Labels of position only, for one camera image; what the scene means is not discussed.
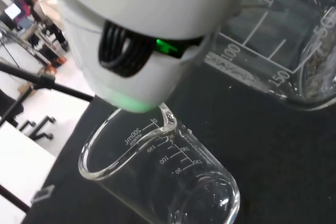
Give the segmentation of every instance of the coiled black cable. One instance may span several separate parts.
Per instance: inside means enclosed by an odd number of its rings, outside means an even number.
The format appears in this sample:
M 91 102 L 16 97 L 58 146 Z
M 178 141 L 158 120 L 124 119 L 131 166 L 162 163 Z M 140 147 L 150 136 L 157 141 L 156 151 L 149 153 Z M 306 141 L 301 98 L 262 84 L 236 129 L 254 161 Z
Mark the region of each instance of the coiled black cable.
M 131 77 L 145 65 L 155 46 L 154 38 L 106 21 L 100 39 L 99 62 L 122 77 Z

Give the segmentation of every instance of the computer monitor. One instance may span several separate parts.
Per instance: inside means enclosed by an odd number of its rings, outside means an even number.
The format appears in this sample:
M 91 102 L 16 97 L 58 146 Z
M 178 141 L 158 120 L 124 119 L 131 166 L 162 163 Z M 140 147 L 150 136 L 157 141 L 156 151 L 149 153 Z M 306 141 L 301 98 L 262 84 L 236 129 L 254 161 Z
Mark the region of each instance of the computer monitor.
M 5 13 L 12 19 L 16 18 L 20 13 L 21 10 L 19 7 L 17 7 L 16 4 L 11 4 L 9 7 L 5 9 Z

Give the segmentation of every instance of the white robot device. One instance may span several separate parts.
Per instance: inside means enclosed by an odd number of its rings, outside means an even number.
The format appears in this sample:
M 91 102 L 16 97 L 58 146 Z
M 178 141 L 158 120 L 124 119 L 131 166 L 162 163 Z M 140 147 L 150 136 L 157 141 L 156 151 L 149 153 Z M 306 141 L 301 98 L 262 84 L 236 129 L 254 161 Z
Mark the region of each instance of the white robot device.
M 131 112 L 166 100 L 209 51 L 239 0 L 59 0 L 76 64 L 101 98 Z

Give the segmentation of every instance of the glass beaker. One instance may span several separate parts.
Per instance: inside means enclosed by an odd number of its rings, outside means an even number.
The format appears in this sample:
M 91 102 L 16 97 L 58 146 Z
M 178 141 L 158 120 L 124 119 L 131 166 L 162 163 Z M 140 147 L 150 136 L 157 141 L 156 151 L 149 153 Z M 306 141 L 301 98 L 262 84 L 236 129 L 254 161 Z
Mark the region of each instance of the glass beaker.
M 233 177 L 165 104 L 115 111 L 86 142 L 79 170 L 149 223 L 230 224 L 239 210 Z
M 206 62 L 304 110 L 336 101 L 334 0 L 243 0 Z

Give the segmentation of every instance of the black tripod stand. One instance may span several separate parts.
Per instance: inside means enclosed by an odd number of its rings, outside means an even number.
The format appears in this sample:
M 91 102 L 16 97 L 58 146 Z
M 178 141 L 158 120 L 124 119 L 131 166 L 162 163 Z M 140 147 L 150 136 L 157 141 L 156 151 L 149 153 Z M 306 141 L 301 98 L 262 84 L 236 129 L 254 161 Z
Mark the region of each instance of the black tripod stand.
M 18 106 L 22 104 L 22 102 L 29 96 L 29 94 L 33 90 L 37 89 L 54 89 L 59 92 L 62 92 L 64 94 L 68 94 L 72 97 L 76 97 L 88 102 L 91 102 L 93 97 L 84 94 L 82 92 L 76 91 L 74 89 L 65 87 L 63 85 L 59 85 L 55 83 L 55 77 L 46 73 L 42 73 L 40 75 L 33 74 L 28 71 L 22 70 L 17 67 L 13 67 L 11 65 L 8 65 L 6 63 L 0 62 L 0 71 L 11 74 L 13 76 L 19 77 L 21 79 L 24 79 L 26 81 L 29 81 L 33 83 L 27 90 L 24 92 L 17 100 L 10 106 L 10 108 L 5 112 L 3 117 L 0 120 L 0 127 L 5 123 L 5 121 L 8 119 L 9 115 L 12 114 L 13 111 L 16 110 Z M 10 193 L 6 188 L 0 185 L 0 195 L 2 195 L 5 199 L 10 201 L 12 204 L 14 204 L 16 207 L 21 209 L 23 212 L 27 213 L 30 209 L 24 202 L 19 200 L 17 197 L 15 197 L 12 193 Z

